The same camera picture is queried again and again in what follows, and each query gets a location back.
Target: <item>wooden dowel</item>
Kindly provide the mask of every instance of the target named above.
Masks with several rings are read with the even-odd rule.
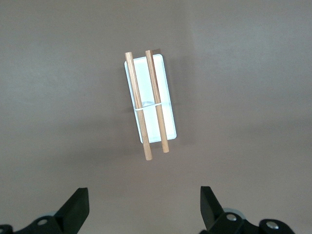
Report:
[[[136,70],[135,70],[135,64],[133,61],[133,56],[131,52],[125,53],[125,56],[126,56],[133,96],[135,98],[136,109],[139,109],[139,108],[142,108],[142,101],[141,101],[140,91],[138,89],[137,75],[136,75]],[[150,142],[148,140],[144,112],[143,110],[139,110],[136,113],[137,113],[138,122],[139,122],[140,130],[141,130],[145,158],[146,160],[151,160],[153,157],[152,157]]]
[[[154,100],[155,100],[155,103],[161,103],[157,77],[156,77],[156,71],[155,71],[155,65],[154,65],[154,59],[153,59],[153,52],[151,50],[147,50],[145,51],[145,55],[147,59],[148,70],[150,72]],[[161,105],[156,106],[156,113],[157,113],[157,120],[158,120],[159,131],[160,131],[162,150],[164,153],[167,153],[169,152],[169,146],[168,146],[164,115],[162,112]]]

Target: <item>wooden rod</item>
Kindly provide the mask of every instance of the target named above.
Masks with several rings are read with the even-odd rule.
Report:
[[[145,55],[147,59],[148,70],[150,72],[154,100],[155,100],[155,103],[161,103],[152,50],[145,51]],[[167,153],[169,152],[169,146],[168,146],[164,115],[162,112],[161,105],[156,106],[156,113],[157,113],[157,119],[158,119],[159,131],[160,131],[162,150],[164,153]]]
[[[133,96],[135,98],[136,109],[139,109],[139,108],[142,108],[142,101],[141,101],[140,91],[138,89],[137,75],[136,75],[136,70],[135,70],[135,64],[133,61],[133,56],[131,52],[125,53],[125,56],[126,56]],[[137,117],[138,117],[138,122],[139,122],[140,130],[141,130],[145,158],[146,160],[151,160],[153,157],[152,157],[150,142],[148,140],[143,110],[137,111]]]

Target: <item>white plastic tray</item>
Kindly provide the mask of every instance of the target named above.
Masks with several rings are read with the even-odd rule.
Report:
[[[171,102],[170,102],[164,61],[163,61],[162,55],[160,54],[153,55],[153,59],[154,59],[157,82],[158,82],[158,87],[159,87],[162,111],[164,115],[167,139],[170,140],[170,139],[176,138],[176,127],[175,127],[174,115],[172,112],[172,107],[171,107]],[[159,132],[155,106],[146,107],[148,105],[155,103],[146,57],[134,59],[134,64],[135,64],[135,69],[136,69],[137,83],[138,83],[140,96],[142,100],[142,106],[145,107],[143,111],[144,111],[148,139],[150,143],[158,142],[158,141],[161,141],[161,138],[160,138],[160,132]],[[135,106],[135,100],[134,100],[134,96],[133,96],[133,92],[131,88],[127,62],[125,62],[125,69],[126,69],[132,104],[133,104],[133,108],[134,108],[134,112],[136,116],[136,124],[138,128],[138,133],[140,136],[140,140],[142,142],[141,130],[140,130],[140,125],[138,123],[137,112],[135,111],[136,106]]]

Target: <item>silver bolt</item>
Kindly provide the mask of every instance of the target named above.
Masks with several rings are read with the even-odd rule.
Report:
[[[42,219],[37,224],[40,226],[40,225],[46,224],[47,222],[48,222],[47,219]]]
[[[228,215],[226,215],[226,218],[230,221],[236,221],[237,220],[237,218],[234,214],[228,214]]]
[[[277,223],[274,223],[273,221],[267,222],[267,226],[272,229],[279,229],[279,226],[277,225]]]

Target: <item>screw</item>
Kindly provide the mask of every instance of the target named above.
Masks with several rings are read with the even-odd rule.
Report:
[[[228,215],[226,215],[226,218],[230,221],[236,221],[237,220],[237,218],[234,214],[228,214]]]
[[[272,228],[272,229],[279,229],[279,226],[276,223],[274,223],[273,221],[267,222],[267,226],[269,228]]]
[[[37,224],[38,224],[39,226],[41,226],[41,225],[43,225],[43,224],[46,224],[47,222],[48,222],[47,219],[42,219],[42,220],[40,220]]]

